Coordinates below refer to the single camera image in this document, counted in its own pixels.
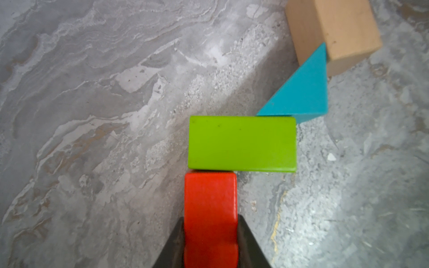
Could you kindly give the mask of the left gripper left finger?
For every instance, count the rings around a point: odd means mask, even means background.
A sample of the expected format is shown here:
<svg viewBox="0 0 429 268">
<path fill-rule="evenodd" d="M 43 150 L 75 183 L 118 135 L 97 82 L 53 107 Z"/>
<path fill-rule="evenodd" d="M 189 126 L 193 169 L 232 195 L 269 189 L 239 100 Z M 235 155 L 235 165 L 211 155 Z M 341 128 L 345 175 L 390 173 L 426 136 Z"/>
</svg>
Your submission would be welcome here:
<svg viewBox="0 0 429 268">
<path fill-rule="evenodd" d="M 179 218 L 152 268 L 184 268 L 184 217 Z"/>
</svg>

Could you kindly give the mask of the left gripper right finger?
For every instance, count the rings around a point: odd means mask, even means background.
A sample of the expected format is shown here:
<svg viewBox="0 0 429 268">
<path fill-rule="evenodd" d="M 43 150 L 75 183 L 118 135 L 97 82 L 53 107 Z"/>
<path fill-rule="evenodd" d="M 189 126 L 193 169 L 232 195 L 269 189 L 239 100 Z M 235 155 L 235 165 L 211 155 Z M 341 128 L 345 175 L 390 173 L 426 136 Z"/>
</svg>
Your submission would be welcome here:
<svg viewBox="0 0 429 268">
<path fill-rule="evenodd" d="M 238 268 L 271 268 L 244 217 L 238 215 Z"/>
</svg>

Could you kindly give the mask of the red block pair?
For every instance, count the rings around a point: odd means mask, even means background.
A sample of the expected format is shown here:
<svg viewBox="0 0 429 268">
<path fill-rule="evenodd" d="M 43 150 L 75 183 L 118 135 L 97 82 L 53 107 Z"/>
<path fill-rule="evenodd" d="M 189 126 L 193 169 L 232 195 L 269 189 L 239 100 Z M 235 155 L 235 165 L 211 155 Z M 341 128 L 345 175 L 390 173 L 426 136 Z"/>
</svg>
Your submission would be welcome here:
<svg viewBox="0 0 429 268">
<path fill-rule="evenodd" d="M 238 265 L 237 178 L 233 172 L 196 172 L 184 178 L 184 265 Z"/>
</svg>

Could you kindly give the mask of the green block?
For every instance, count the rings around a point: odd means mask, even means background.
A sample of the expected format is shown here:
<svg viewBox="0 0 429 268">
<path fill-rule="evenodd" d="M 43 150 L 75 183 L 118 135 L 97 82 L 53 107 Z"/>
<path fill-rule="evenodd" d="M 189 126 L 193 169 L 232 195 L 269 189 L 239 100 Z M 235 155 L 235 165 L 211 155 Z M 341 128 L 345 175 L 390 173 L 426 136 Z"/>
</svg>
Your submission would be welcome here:
<svg viewBox="0 0 429 268">
<path fill-rule="evenodd" d="M 297 170 L 293 117 L 191 116 L 188 167 L 195 170 Z"/>
</svg>

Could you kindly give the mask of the natural wood block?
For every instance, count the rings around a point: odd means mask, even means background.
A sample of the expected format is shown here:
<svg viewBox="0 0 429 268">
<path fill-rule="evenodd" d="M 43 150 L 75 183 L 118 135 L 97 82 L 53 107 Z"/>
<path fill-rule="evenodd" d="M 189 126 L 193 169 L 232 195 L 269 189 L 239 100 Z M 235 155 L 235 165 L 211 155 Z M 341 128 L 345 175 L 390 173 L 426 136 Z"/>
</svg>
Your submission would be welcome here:
<svg viewBox="0 0 429 268">
<path fill-rule="evenodd" d="M 369 1 L 288 1 L 285 13 L 299 64 L 325 44 L 329 77 L 383 46 Z"/>
</svg>

